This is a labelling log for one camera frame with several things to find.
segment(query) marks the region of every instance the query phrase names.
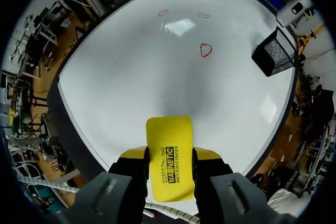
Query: red marker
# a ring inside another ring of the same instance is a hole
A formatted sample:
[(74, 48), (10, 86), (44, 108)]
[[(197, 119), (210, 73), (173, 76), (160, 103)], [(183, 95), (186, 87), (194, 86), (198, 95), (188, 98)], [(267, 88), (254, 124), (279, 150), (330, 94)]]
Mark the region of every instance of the red marker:
[(166, 15), (169, 12), (169, 10), (162, 10), (159, 12), (159, 17), (162, 17), (163, 15)]
[(207, 57), (212, 52), (212, 46), (202, 43), (200, 46), (202, 57)]

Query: wooden floor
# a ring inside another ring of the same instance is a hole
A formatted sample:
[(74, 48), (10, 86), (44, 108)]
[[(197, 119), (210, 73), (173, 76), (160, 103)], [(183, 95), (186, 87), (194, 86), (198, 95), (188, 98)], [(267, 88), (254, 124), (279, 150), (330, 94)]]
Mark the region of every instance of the wooden floor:
[[(55, 60), (50, 64), (50, 71), (47, 71), (42, 65), (40, 79), (34, 79), (33, 89), (34, 89), (34, 95), (37, 97), (42, 98), (47, 97), (51, 82), (54, 79), (54, 76), (59, 66), (64, 60), (66, 53), (69, 51), (69, 41), (67, 38), (67, 34), (69, 35), (71, 41), (75, 41), (77, 38), (75, 33), (75, 26), (82, 27), (82, 24), (79, 22), (74, 13), (70, 14), (69, 19), (71, 22), (70, 26), (58, 36), (58, 47), (54, 52)], [(297, 87), (297, 94), (300, 94), (299, 86)], [(38, 107), (38, 106), (32, 107), (31, 108), (32, 117), (36, 115), (34, 122), (38, 123), (40, 121), (40, 115), (42, 113), (46, 113), (47, 110), (48, 109), (46, 107)], [(295, 158), (297, 145), (300, 141), (300, 135), (299, 135), (300, 120), (301, 120), (300, 117), (295, 118), (291, 115), (291, 113), (289, 114), (286, 123), (283, 129), (281, 130), (279, 137), (277, 138), (270, 155), (260, 166), (257, 173), (266, 173), (272, 167), (275, 161), (283, 161), (284, 163), (290, 166), (291, 162)], [(60, 171), (53, 172), (51, 168), (51, 163), (52, 162), (44, 162), (44, 161), (39, 162), (39, 166), (43, 171), (43, 173), (47, 176), (48, 180), (54, 180), (61, 176)], [(86, 183), (85, 179), (81, 175), (78, 175), (75, 178), (75, 182), (78, 185), (78, 187), (81, 187)], [(62, 194), (64, 201), (68, 205), (73, 204), (75, 200), (74, 194), (67, 192), (60, 192), (60, 193)]]

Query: yellow eraser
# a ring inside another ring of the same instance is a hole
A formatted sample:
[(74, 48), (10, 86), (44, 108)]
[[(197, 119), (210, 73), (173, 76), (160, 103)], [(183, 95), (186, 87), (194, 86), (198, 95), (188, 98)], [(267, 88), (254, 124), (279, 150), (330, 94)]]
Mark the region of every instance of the yellow eraser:
[(146, 134), (154, 199), (169, 202), (193, 198), (193, 129), (190, 118), (150, 118), (146, 123)]

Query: table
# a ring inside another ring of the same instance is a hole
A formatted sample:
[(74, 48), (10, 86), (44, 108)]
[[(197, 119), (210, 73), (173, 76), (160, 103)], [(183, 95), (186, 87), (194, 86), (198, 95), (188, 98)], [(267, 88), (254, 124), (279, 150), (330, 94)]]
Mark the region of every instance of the table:
[[(149, 118), (188, 115), (194, 146), (253, 173), (295, 91), (295, 68), (266, 77), (251, 59), (276, 26), (264, 0), (132, 0), (116, 8), (79, 40), (49, 90), (65, 150), (84, 174), (108, 170), (124, 151), (146, 145)], [(150, 180), (148, 190), (155, 202)], [(195, 199), (164, 204), (197, 212)]]

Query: white fabric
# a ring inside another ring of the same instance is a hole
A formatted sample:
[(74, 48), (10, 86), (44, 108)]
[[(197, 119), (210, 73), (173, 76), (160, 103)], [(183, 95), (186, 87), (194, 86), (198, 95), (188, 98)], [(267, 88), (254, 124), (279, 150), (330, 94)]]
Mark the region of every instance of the white fabric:
[(290, 214), (299, 217), (307, 207), (311, 196), (305, 191), (301, 198), (286, 189), (278, 190), (267, 204), (279, 214)]

